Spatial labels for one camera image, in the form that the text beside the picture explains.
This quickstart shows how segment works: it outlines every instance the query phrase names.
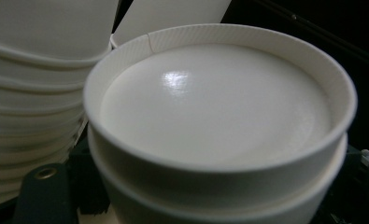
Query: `metal screw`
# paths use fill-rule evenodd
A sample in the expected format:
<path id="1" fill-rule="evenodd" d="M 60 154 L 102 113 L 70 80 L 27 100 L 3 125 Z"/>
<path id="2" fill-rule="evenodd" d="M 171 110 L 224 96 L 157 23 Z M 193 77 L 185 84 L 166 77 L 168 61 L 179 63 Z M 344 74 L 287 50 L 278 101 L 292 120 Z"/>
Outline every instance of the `metal screw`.
<path id="1" fill-rule="evenodd" d="M 56 173 L 58 173 L 58 170 L 56 168 L 47 167 L 47 168 L 44 168 L 44 169 L 38 171 L 35 174 L 35 179 L 39 179 L 39 180 L 48 179 L 51 176 L 56 175 Z"/>
<path id="2" fill-rule="evenodd" d="M 368 149 L 363 149 L 363 150 L 362 150 L 362 155 L 363 155 L 364 157 L 368 157 L 368 156 L 369 156 L 369 150 L 368 150 Z"/>

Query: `dark background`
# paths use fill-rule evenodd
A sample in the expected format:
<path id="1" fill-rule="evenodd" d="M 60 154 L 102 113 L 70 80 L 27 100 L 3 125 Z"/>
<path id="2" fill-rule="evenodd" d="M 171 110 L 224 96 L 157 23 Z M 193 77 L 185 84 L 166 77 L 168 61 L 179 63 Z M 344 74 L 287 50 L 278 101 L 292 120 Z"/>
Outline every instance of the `dark background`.
<path id="1" fill-rule="evenodd" d="M 132 1 L 121 1 L 114 30 Z M 349 143 L 369 149 L 369 0 L 233 0 L 221 22 L 299 37 L 341 63 L 359 99 Z"/>

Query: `white paper cup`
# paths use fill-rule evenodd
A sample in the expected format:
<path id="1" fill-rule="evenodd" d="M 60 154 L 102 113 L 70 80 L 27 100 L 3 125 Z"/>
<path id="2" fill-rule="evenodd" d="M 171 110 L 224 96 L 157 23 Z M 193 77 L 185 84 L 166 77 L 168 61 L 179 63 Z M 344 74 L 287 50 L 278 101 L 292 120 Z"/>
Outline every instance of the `white paper cup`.
<path id="1" fill-rule="evenodd" d="M 21 188 L 21 178 L 0 181 L 0 194 L 18 191 Z"/>
<path id="2" fill-rule="evenodd" d="M 36 147 L 0 149 L 0 166 L 37 161 L 59 150 L 68 151 L 74 146 L 75 140 L 74 136 L 68 135 Z"/>
<path id="3" fill-rule="evenodd" d="M 52 113 L 60 113 L 78 106 L 82 106 L 82 101 L 73 102 L 72 104 L 67 105 L 39 107 L 39 108 L 0 106 L 0 114 L 12 116 L 43 116 Z"/>
<path id="4" fill-rule="evenodd" d="M 316 213 L 328 187 L 338 174 L 346 151 L 347 137 L 344 136 L 320 176 L 307 188 L 285 200 L 253 209 L 227 207 L 216 210 L 161 203 L 148 195 L 142 195 L 141 192 L 126 185 L 127 183 L 120 179 L 113 166 L 100 163 L 104 159 L 103 155 L 98 154 L 101 150 L 94 150 L 93 157 L 100 167 L 109 198 L 120 223 L 306 224 Z M 242 200 L 247 201 L 251 198 L 242 198 Z"/>
<path id="5" fill-rule="evenodd" d="M 0 150 L 22 151 L 24 148 L 34 148 L 41 144 L 53 143 L 63 136 L 69 138 L 78 134 L 78 129 L 82 121 L 75 120 L 63 126 L 51 129 L 45 129 L 35 133 L 17 132 L 17 133 L 0 133 Z"/>
<path id="6" fill-rule="evenodd" d="M 202 55 L 208 57 L 212 54 L 210 52 L 214 51 L 202 49 L 212 50 L 216 46 L 218 48 L 224 46 L 227 48 L 242 48 L 245 52 L 255 50 L 264 53 L 263 55 L 271 55 L 274 59 L 275 57 L 279 60 L 284 59 L 279 61 L 278 64 L 291 64 L 295 69 L 299 68 L 303 75 L 296 78 L 281 78 L 279 75 L 268 79 L 269 72 L 280 74 L 280 70 L 275 68 L 276 64 L 270 63 L 271 61 L 268 60 L 260 61 L 258 56 L 253 58 L 245 55 L 244 58 L 238 58 L 235 57 L 236 52 L 230 51 L 230 53 L 227 53 L 225 61 L 218 61 L 217 63 L 210 61 L 203 63 L 203 59 L 198 58 L 198 56 L 195 59 L 199 59 L 200 62 L 192 60 L 191 57 L 188 57 L 190 59 L 187 58 L 193 64 L 197 64 L 196 68 L 201 71 L 202 69 L 207 71 L 209 68 L 215 69 L 216 67 L 223 71 L 221 73 L 220 70 L 213 70 L 213 73 L 206 74 L 207 77 L 209 75 L 220 76 L 217 81 L 213 77 L 203 80 L 200 87 L 195 89 L 196 94 L 193 98 L 185 98 L 186 94 L 191 94 L 191 88 L 183 87 L 184 92 L 190 91 L 190 93 L 183 94 L 183 98 L 175 95 L 175 93 L 179 93 L 176 92 L 176 87 L 179 87 L 180 84 L 177 80 L 174 81 L 172 77 L 168 76 L 173 73 L 163 73 L 162 77 L 157 80 L 160 85 L 154 85 L 153 79 L 144 75 L 143 77 L 136 77 L 137 79 L 124 79 L 126 84 L 107 92 L 110 85 L 112 85 L 111 83 L 120 84 L 120 80 L 122 80 L 120 75 L 127 71 L 134 71 L 131 69 L 144 68 L 147 74 L 151 74 L 153 70 L 174 63 L 178 68 L 169 67 L 171 71 L 187 71 L 186 69 L 191 71 L 192 64 L 186 64 L 180 60 L 179 53 L 175 57 L 164 54 L 171 56 L 166 57 L 165 63 L 152 63 L 154 62 L 153 59 L 163 53 L 190 49 L 203 53 Z M 258 63 L 249 63 L 254 59 L 258 60 Z M 188 68 L 179 67 L 181 64 L 188 65 Z M 252 68 L 260 68 L 258 65 L 264 66 L 263 69 L 266 69 L 268 73 L 263 72 L 263 69 L 260 73 L 258 73 L 260 70 L 252 72 Z M 244 74 L 245 81 L 241 81 L 240 78 L 239 81 L 238 79 L 231 79 L 235 73 Z M 247 79 L 247 73 L 251 76 L 249 78 L 253 78 L 253 76 L 256 78 Z M 196 75 L 196 77 L 193 76 L 190 79 L 197 80 L 203 74 L 199 72 Z M 317 83 L 316 85 L 322 90 L 318 92 L 323 92 L 322 97 L 328 101 L 328 104 L 321 106 L 325 111 L 328 111 L 325 118 L 317 119 L 316 117 L 309 118 L 307 116 L 313 113 L 313 109 L 318 109 L 316 107 L 310 109 L 317 102 L 313 101 L 314 93 L 308 92 L 308 89 L 300 90 L 294 94 L 286 92 L 295 88 L 302 88 L 303 85 L 297 83 L 297 80 L 302 79 L 302 77 L 312 78 L 314 83 Z M 133 83 L 129 85 L 126 82 L 128 80 L 136 80 L 139 83 L 145 80 L 144 83 L 146 84 L 143 83 L 135 88 L 132 86 Z M 189 81 L 188 83 L 197 87 L 197 82 Z M 274 87 L 275 84 L 285 84 L 273 88 L 270 86 L 271 83 Z M 126 86 L 128 87 L 127 90 L 138 91 L 138 94 L 119 95 L 117 93 L 114 95 L 112 93 L 126 90 L 124 89 Z M 227 87 L 230 88 L 228 91 L 234 92 L 233 96 L 238 96 L 238 98 L 226 98 L 225 94 L 228 94 Z M 172 98 L 169 98 L 169 95 L 166 98 L 158 98 L 159 100 L 154 101 L 155 92 L 164 94 L 164 91 L 171 93 Z M 123 99 L 122 101 L 127 103 L 127 106 L 121 106 L 120 108 L 128 109 L 134 116 L 138 117 L 138 119 L 130 119 L 133 122 L 132 126 L 129 125 L 125 126 L 124 129 L 120 129 L 121 126 L 114 123 L 116 120 L 126 122 L 126 119 L 120 119 L 119 112 L 114 109 L 106 110 L 106 106 L 110 105 L 104 104 L 104 102 L 107 102 L 106 93 L 110 93 L 109 99 Z M 195 96 L 204 99 L 204 95 L 209 98 L 201 104 L 198 103 Z M 303 107 L 303 104 L 299 103 L 305 98 L 310 101 L 306 100 L 303 103 L 309 104 L 312 102 L 310 107 Z M 180 104 L 187 105 L 186 99 L 190 99 L 190 102 L 193 100 L 194 103 L 180 107 Z M 134 191 L 153 197 L 153 200 L 162 203 L 179 203 L 181 206 L 193 209 L 259 207 L 262 204 L 269 204 L 296 194 L 328 166 L 329 159 L 334 154 L 339 140 L 354 117 L 356 103 L 356 93 L 348 74 L 333 58 L 321 50 L 282 33 L 262 28 L 228 24 L 183 26 L 141 36 L 115 49 L 97 64 L 88 77 L 84 90 L 85 111 L 93 131 L 93 147 L 103 150 L 106 155 L 105 164 L 113 166 L 112 169 L 119 172 L 122 181 L 130 185 Z M 131 106 L 134 105 L 139 107 L 132 110 Z M 202 113 L 202 117 L 196 117 L 198 110 L 205 112 Z M 237 111 L 246 111 L 246 114 L 237 114 Z M 112 116 L 110 120 L 104 119 L 107 112 Z M 176 117 L 184 118 L 186 122 L 183 123 Z M 208 139 L 214 139 L 213 141 L 224 144 L 226 148 L 214 152 L 215 148 L 210 145 L 208 147 L 196 146 L 200 148 L 200 152 L 207 150 L 205 155 L 202 154 L 198 157 L 196 156 L 198 151 L 191 148 L 186 150 L 185 146 L 202 140 L 196 138 L 198 134 L 202 135 L 198 128 L 203 130 L 203 126 L 198 125 L 198 123 L 204 124 L 204 121 L 208 121 L 209 117 L 212 117 L 213 120 L 206 123 L 209 129 L 209 131 L 205 131 L 209 136 Z M 154 120 L 141 121 L 147 120 L 147 118 L 153 118 Z M 231 151 L 234 152 L 238 148 L 247 148 L 243 147 L 242 141 L 227 140 L 227 142 L 224 140 L 224 135 L 215 132 L 215 130 L 227 130 L 225 126 L 219 126 L 222 120 L 232 120 L 235 124 L 234 127 L 229 126 L 229 130 L 232 131 L 228 132 L 226 136 L 243 136 L 242 141 L 246 142 L 246 145 L 252 150 L 235 156 L 234 161 L 224 161 L 224 156 L 222 162 L 216 161 L 213 163 L 212 160 L 218 159 L 221 153 L 225 155 L 225 152 L 231 153 Z M 159 129 L 160 122 L 163 125 L 166 124 L 168 128 Z M 241 127 L 242 123 L 248 122 L 250 123 L 250 129 L 245 131 L 242 129 L 236 130 L 236 127 Z M 309 127 L 313 127 L 313 125 L 319 127 L 323 122 L 328 122 L 329 129 L 315 142 L 305 145 L 306 147 L 299 147 L 295 145 L 295 140 L 302 141 L 307 138 L 300 136 L 303 133 L 302 128 L 295 126 L 292 129 L 291 122 L 300 126 L 302 124 L 310 125 Z M 114 128 L 111 128 L 111 124 L 117 125 L 115 131 L 112 131 Z M 187 127 L 186 125 L 189 124 L 197 128 L 192 129 L 192 132 L 183 133 L 179 127 Z M 132 127 L 137 128 L 135 133 L 125 135 L 129 132 L 127 128 Z M 175 146 L 180 148 L 180 151 L 177 151 L 176 147 L 171 147 L 171 150 L 158 153 L 154 152 L 156 151 L 155 148 L 159 149 L 155 145 L 152 148 L 147 147 L 147 144 L 143 147 L 137 145 L 144 139 L 148 139 L 150 134 L 155 138 L 150 139 L 148 143 L 164 144 L 165 142 L 173 142 L 174 145 L 179 142 L 180 144 Z M 295 137 L 294 140 L 291 139 L 292 141 L 286 141 L 286 138 L 292 136 L 298 138 Z M 254 139 L 255 144 L 259 145 L 254 146 L 253 141 L 249 141 L 249 139 Z M 203 164 L 202 161 L 199 161 L 200 159 L 209 161 L 209 163 Z M 100 162 L 98 166 L 101 169 L 103 163 Z"/>
<path id="7" fill-rule="evenodd" d="M 0 86 L 24 91 L 72 91 L 82 88 L 92 67 L 102 59 L 56 60 L 0 50 Z"/>
<path id="8" fill-rule="evenodd" d="M 0 107 L 17 110 L 48 110 L 81 104 L 82 89 L 64 92 L 15 91 L 0 88 Z"/>
<path id="9" fill-rule="evenodd" d="M 0 2 L 0 46 L 58 59 L 96 57 L 107 49 L 118 2 Z"/>
<path id="10" fill-rule="evenodd" d="M 82 116 L 83 113 L 83 107 L 80 105 L 62 112 L 41 115 L 0 114 L 0 130 L 42 130 L 47 127 L 59 126 L 60 123 L 68 122 L 78 115 Z"/>
<path id="11" fill-rule="evenodd" d="M 17 179 L 24 177 L 27 173 L 34 170 L 35 168 L 45 165 L 48 163 L 63 163 L 68 158 L 68 148 L 62 148 L 51 155 L 41 158 L 35 161 L 28 161 L 26 163 L 0 166 L 0 181 L 1 180 L 9 180 L 9 179 Z"/>

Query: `stacked paper cup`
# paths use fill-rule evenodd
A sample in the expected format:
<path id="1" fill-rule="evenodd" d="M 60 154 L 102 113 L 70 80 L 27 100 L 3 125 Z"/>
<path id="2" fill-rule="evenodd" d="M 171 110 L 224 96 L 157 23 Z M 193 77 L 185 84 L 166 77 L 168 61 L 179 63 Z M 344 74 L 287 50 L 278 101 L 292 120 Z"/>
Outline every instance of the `stacked paper cup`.
<path id="1" fill-rule="evenodd" d="M 0 203 L 32 169 L 67 159 L 85 122 L 82 87 L 111 50 L 117 6 L 0 1 Z"/>
<path id="2" fill-rule="evenodd" d="M 309 223 L 357 104 L 320 49 L 232 24 L 127 42 L 84 95 L 92 157 L 122 223 Z"/>

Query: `stack of paper cups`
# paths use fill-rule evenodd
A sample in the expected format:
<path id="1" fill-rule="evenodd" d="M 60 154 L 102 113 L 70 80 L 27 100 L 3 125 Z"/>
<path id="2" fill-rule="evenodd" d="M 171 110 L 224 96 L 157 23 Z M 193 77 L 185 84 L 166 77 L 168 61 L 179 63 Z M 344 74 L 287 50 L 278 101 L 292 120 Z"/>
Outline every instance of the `stack of paper cups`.
<path id="1" fill-rule="evenodd" d="M 85 123 L 82 88 L 111 51 L 118 0 L 0 1 L 0 203 L 64 162 Z"/>

